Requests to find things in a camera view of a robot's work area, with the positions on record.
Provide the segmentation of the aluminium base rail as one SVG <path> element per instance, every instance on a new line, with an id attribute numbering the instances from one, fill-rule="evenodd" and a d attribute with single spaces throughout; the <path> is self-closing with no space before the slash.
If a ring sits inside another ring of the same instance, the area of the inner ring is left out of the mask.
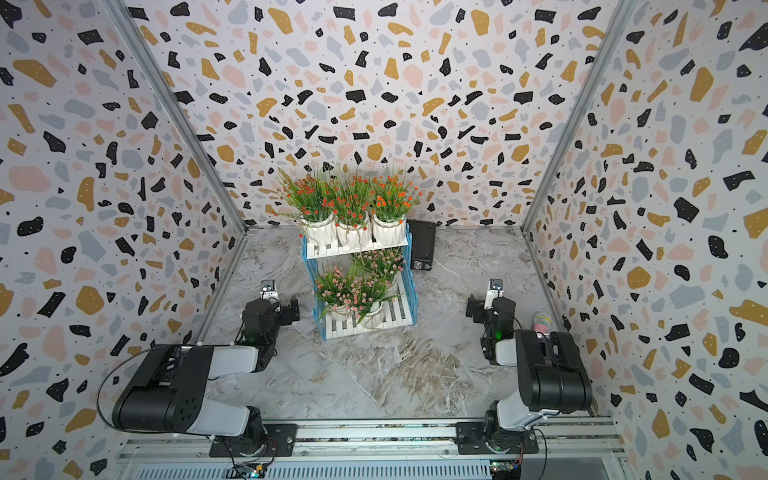
<path id="1" fill-rule="evenodd" d="M 492 451 L 477 419 L 269 421 L 264 454 L 231 457 L 216 441 L 137 436 L 116 460 L 116 479 L 630 479 L 613 422 L 561 417 Z"/>

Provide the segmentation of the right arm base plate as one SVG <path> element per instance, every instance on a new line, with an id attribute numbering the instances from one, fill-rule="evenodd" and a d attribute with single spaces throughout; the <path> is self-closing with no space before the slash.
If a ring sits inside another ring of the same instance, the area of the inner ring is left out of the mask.
<path id="1" fill-rule="evenodd" d="M 539 452 L 535 434 L 528 431 L 507 431 L 483 422 L 458 422 L 455 433 L 460 455 L 531 455 Z"/>

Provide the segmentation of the blue white two-tier rack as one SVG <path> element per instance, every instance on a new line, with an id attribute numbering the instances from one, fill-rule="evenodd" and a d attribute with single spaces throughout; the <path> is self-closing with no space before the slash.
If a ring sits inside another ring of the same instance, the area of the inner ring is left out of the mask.
<path id="1" fill-rule="evenodd" d="M 411 269 L 414 236 L 397 246 L 374 240 L 361 249 L 302 241 L 315 326 L 324 340 L 415 325 L 418 294 Z"/>

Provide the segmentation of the red flower pot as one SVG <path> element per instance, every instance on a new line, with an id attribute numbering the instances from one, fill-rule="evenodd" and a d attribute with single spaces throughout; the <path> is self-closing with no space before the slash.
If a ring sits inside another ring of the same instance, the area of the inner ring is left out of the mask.
<path id="1" fill-rule="evenodd" d="M 335 208 L 328 197 L 330 187 L 312 174 L 292 176 L 279 172 L 281 200 L 291 208 L 289 216 L 301 224 L 309 245 L 325 248 L 336 239 Z"/>
<path id="2" fill-rule="evenodd" d="M 372 241 L 370 203 L 374 190 L 366 178 L 354 175 L 330 182 L 337 238 L 342 247 L 360 250 Z"/>

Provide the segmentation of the right aluminium corner post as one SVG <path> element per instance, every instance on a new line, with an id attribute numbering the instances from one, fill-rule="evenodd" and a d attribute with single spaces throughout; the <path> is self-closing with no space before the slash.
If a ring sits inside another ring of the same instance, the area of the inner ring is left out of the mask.
<path id="1" fill-rule="evenodd" d="M 524 235 L 527 235 L 533 230 L 537 215 L 544 210 L 548 192 L 555 184 L 555 176 L 565 161 L 565 157 L 572 146 L 582 120 L 587 115 L 587 111 L 590 108 L 600 81 L 611 61 L 613 52 L 619 42 L 619 38 L 626 29 L 636 5 L 637 1 L 635 0 L 621 0 L 617 3 L 616 10 L 605 32 L 605 38 L 601 42 L 596 53 L 593 66 L 588 72 L 574 108 L 568 116 L 563 133 L 554 150 L 552 160 L 542 176 L 539 189 L 535 194 L 529 212 L 523 222 L 521 232 Z"/>

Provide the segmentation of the aluminium corner post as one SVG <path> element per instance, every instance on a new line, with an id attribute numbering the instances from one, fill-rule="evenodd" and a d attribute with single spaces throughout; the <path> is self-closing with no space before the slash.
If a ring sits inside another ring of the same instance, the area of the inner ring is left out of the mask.
<path id="1" fill-rule="evenodd" d="M 227 193 L 215 166 L 211 163 L 202 143 L 182 111 L 172 88 L 167 84 L 160 66 L 152 55 L 147 42 L 143 39 L 139 28 L 134 23 L 125 2 L 106 0 L 103 1 L 103 4 L 107 15 L 125 40 L 142 68 L 146 80 L 176 127 L 183 144 L 191 150 L 192 156 L 205 175 L 210 188 L 220 201 L 222 210 L 241 234 L 246 233 L 248 231 L 246 223 L 240 217 L 239 210 Z"/>
<path id="2" fill-rule="evenodd" d="M 613 52 L 619 42 L 619 38 L 626 29 L 636 5 L 637 1 L 635 0 L 621 0 L 617 3 L 616 10 L 605 32 L 605 38 L 601 42 L 596 53 L 593 66 L 588 72 L 574 108 L 568 116 L 563 133 L 554 150 L 552 160 L 542 176 L 539 189 L 535 194 L 529 212 L 523 222 L 521 232 L 524 235 L 527 235 L 533 230 L 537 215 L 544 210 L 548 192 L 555 184 L 555 176 L 565 161 L 565 157 L 572 146 L 582 120 L 587 115 L 587 111 L 590 108 L 600 81 L 611 61 Z"/>

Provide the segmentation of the orange flower pot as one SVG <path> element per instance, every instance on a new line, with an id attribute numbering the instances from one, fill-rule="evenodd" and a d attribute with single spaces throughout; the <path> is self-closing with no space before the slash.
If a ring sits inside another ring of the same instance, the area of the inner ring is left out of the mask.
<path id="1" fill-rule="evenodd" d="M 385 247 L 406 239 L 406 216 L 418 205 L 423 191 L 400 175 L 375 176 L 370 184 L 372 235 Z"/>

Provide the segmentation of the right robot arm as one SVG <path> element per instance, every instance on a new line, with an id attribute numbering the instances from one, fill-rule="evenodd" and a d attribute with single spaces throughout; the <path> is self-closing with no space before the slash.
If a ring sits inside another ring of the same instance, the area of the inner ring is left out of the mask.
<path id="1" fill-rule="evenodd" d="M 516 303 L 504 296 L 468 298 L 466 315 L 484 327 L 483 356 L 517 372 L 517 390 L 491 403 L 481 422 L 456 425 L 461 455 L 525 456 L 539 451 L 534 427 L 548 418 L 586 411 L 592 388 L 573 336 L 523 329 Z"/>

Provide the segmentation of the left aluminium corner post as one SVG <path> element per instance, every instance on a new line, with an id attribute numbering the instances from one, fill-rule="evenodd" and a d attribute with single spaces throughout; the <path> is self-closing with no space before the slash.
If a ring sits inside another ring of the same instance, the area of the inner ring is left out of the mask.
<path id="1" fill-rule="evenodd" d="M 107 15 L 125 40 L 142 68 L 146 80 L 176 127 L 183 144 L 191 150 L 192 156 L 205 175 L 210 188 L 220 201 L 222 210 L 241 234 L 246 233 L 248 231 L 246 223 L 240 217 L 239 210 L 227 193 L 215 166 L 211 163 L 202 143 L 182 111 L 172 88 L 167 84 L 160 66 L 152 55 L 147 42 L 143 39 L 139 28 L 134 23 L 125 2 L 106 0 L 103 1 L 103 4 Z"/>

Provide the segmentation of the pink flower pot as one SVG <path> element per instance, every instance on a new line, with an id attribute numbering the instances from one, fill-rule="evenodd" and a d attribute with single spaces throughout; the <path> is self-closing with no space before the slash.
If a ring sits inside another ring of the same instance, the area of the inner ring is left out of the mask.
<path id="1" fill-rule="evenodd" d="M 353 264 L 363 272 L 382 279 L 387 286 L 395 283 L 396 275 L 405 267 L 402 247 L 392 247 L 354 253 Z"/>
<path id="2" fill-rule="evenodd" d="M 392 286 L 376 277 L 354 277 L 351 307 L 360 328 L 378 329 L 385 320 L 388 303 L 397 297 Z"/>
<path id="3" fill-rule="evenodd" d="M 320 273 L 315 281 L 315 293 L 324 304 L 327 320 L 347 322 L 353 319 L 351 296 L 353 278 L 339 266 Z"/>

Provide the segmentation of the black ribbed carrying case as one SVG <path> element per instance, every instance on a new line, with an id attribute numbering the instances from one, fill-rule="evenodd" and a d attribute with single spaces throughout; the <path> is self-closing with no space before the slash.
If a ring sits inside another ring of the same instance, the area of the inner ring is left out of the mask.
<path id="1" fill-rule="evenodd" d="M 412 236 L 411 269 L 430 271 L 434 261 L 437 224 L 420 220 L 409 220 Z"/>

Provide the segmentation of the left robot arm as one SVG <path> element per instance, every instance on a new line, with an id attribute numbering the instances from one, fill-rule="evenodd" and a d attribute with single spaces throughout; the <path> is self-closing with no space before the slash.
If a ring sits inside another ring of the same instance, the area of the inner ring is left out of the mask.
<path id="1" fill-rule="evenodd" d="M 142 361 L 102 421 L 132 434 L 209 437 L 213 458 L 270 459 L 293 453 L 298 427 L 266 424 L 255 406 L 209 399 L 209 382 L 264 371 L 277 354 L 279 331 L 300 318 L 297 298 L 286 304 L 270 293 L 250 301 L 229 344 L 159 344 Z"/>

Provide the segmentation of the pink toy microphone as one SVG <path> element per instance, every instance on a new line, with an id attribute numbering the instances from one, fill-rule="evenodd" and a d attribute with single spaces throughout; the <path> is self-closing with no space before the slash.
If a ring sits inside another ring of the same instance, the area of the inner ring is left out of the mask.
<path id="1" fill-rule="evenodd" d="M 553 328 L 553 320 L 548 312 L 538 312 L 533 317 L 533 329 L 542 334 L 548 334 Z"/>

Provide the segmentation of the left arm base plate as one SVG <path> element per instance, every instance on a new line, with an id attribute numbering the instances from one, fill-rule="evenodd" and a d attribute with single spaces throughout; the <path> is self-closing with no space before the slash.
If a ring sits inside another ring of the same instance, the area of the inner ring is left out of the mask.
<path id="1" fill-rule="evenodd" d="M 298 425 L 295 423 L 267 423 L 237 437 L 216 436 L 208 456 L 246 460 L 259 458 L 290 457 L 297 438 Z"/>

